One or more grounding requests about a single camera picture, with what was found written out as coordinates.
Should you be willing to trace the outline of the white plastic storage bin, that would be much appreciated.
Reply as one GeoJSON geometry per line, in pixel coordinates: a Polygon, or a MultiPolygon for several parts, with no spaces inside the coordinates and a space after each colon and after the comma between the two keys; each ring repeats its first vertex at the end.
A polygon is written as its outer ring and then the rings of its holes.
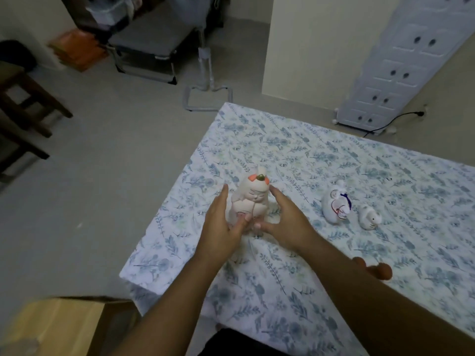
{"type": "Polygon", "coordinates": [[[85,5],[96,23],[101,25],[114,25],[134,15],[132,0],[85,0],[85,5]]]}

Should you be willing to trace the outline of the person's left hand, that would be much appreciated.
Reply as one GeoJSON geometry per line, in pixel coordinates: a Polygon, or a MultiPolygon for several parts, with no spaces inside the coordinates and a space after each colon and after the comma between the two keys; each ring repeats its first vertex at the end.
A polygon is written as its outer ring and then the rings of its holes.
{"type": "Polygon", "coordinates": [[[195,251],[196,257],[221,267],[240,245],[241,237],[232,237],[226,221],[229,187],[227,184],[210,205],[195,251]]]}

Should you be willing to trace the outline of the person's right forearm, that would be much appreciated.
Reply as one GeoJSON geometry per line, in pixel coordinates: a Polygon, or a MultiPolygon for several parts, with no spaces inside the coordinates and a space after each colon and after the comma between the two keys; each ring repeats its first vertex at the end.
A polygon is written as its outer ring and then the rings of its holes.
{"type": "Polygon", "coordinates": [[[295,246],[370,356],[475,356],[475,339],[388,287],[316,232],[295,246]]]}

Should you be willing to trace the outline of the blue floral tablecloth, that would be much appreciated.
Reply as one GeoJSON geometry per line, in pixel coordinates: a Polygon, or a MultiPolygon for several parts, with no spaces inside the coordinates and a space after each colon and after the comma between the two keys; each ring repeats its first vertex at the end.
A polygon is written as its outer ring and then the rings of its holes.
{"type": "MultiPolygon", "coordinates": [[[[270,183],[346,256],[475,338],[475,167],[225,103],[120,272],[145,314],[192,257],[229,185],[270,183]]],[[[316,275],[250,233],[218,272],[202,316],[293,355],[367,355],[316,275]]]]}

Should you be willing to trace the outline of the light wooden box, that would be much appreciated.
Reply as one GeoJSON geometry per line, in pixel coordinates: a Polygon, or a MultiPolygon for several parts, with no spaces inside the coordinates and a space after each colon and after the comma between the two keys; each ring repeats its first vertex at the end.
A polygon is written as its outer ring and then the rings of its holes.
{"type": "Polygon", "coordinates": [[[40,299],[12,320],[0,340],[0,356],[109,356],[139,318],[130,299],[40,299]]]}

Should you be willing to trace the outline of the white mouse figurine blue ribbon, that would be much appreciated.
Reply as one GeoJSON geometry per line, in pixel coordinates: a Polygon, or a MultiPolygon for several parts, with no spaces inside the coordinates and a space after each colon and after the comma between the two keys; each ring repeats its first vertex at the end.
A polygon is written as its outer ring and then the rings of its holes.
{"type": "Polygon", "coordinates": [[[347,220],[352,210],[352,202],[344,180],[340,179],[328,187],[321,199],[321,207],[328,223],[338,225],[347,220]]]}

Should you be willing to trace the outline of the brown clay figurine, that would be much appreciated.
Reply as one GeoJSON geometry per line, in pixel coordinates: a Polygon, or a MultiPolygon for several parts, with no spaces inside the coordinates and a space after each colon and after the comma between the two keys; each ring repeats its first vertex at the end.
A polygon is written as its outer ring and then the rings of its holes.
{"type": "Polygon", "coordinates": [[[361,257],[352,258],[353,262],[365,269],[370,275],[381,281],[389,281],[393,277],[392,268],[387,263],[378,263],[376,265],[367,265],[361,257]]]}

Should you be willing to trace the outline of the dark wooden chair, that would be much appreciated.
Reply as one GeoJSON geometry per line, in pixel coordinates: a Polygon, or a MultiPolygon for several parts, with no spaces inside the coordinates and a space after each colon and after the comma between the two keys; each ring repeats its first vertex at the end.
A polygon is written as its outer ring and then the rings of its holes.
{"type": "MultiPolygon", "coordinates": [[[[51,130],[43,124],[54,111],[66,118],[73,114],[28,75],[38,66],[32,52],[21,42],[0,40],[0,111],[24,131],[35,130],[43,137],[51,137],[51,130]]],[[[0,160],[0,183],[7,184],[13,176],[5,171],[25,154],[31,153],[42,160],[50,155],[12,131],[0,120],[0,136],[16,144],[16,149],[0,160]]]]}

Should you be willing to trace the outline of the white metal floor stand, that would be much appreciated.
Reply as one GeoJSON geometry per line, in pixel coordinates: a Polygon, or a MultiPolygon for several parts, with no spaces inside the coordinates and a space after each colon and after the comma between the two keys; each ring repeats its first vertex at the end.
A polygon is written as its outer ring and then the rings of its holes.
{"type": "Polygon", "coordinates": [[[185,110],[190,112],[217,112],[219,108],[216,107],[198,107],[189,105],[189,99],[193,90],[202,92],[218,92],[226,90],[228,93],[227,102],[233,103],[233,89],[227,85],[217,87],[215,85],[215,78],[212,70],[211,48],[206,44],[204,27],[198,28],[199,47],[198,60],[201,74],[201,83],[197,85],[188,85],[185,87],[182,97],[182,106],[185,110]]]}

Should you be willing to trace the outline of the orange cardboard box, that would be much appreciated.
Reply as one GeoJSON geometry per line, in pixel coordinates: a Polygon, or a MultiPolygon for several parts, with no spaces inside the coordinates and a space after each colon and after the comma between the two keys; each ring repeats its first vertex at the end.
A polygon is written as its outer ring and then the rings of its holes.
{"type": "Polygon", "coordinates": [[[95,36],[80,29],[68,31],[48,43],[58,61],[84,72],[108,56],[95,36]]]}

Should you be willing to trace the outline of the grey folding cot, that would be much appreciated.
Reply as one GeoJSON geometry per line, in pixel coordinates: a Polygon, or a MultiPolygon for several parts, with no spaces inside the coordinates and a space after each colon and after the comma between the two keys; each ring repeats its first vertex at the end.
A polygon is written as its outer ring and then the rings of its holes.
{"type": "Polygon", "coordinates": [[[106,48],[119,73],[176,85],[174,61],[193,32],[180,21],[134,21],[113,35],[106,48]]]}

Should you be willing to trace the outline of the person's left forearm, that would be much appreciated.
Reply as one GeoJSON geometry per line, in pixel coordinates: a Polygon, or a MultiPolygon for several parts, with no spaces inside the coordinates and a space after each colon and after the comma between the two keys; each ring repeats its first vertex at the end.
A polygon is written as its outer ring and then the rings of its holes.
{"type": "Polygon", "coordinates": [[[185,356],[202,305],[226,249],[197,250],[179,275],[110,356],[185,356]]]}

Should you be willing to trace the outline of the white cat figurine orange ear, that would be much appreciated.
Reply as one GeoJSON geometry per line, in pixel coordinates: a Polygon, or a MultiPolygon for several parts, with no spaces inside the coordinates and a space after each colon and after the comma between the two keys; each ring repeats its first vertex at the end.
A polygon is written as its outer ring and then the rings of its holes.
{"type": "Polygon", "coordinates": [[[256,171],[246,175],[231,196],[229,225],[234,225],[240,215],[251,215],[254,221],[263,221],[269,209],[269,185],[263,166],[257,166],[256,171]]]}

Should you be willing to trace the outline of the small white mouse figurine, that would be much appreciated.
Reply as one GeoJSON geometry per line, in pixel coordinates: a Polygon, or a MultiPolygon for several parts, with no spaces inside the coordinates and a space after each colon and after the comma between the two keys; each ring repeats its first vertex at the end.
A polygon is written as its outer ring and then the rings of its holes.
{"type": "Polygon", "coordinates": [[[358,222],[364,230],[371,231],[382,223],[382,216],[372,206],[364,204],[358,208],[358,222]]]}

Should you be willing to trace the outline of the person's right hand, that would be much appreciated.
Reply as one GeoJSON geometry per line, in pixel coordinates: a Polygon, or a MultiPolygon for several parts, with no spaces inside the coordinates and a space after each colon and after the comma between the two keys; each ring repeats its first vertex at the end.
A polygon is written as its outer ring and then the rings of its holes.
{"type": "Polygon", "coordinates": [[[318,233],[311,226],[304,213],[278,188],[270,185],[269,191],[275,197],[280,208],[277,233],[270,235],[281,246],[302,256],[304,249],[313,244],[318,233]]]}

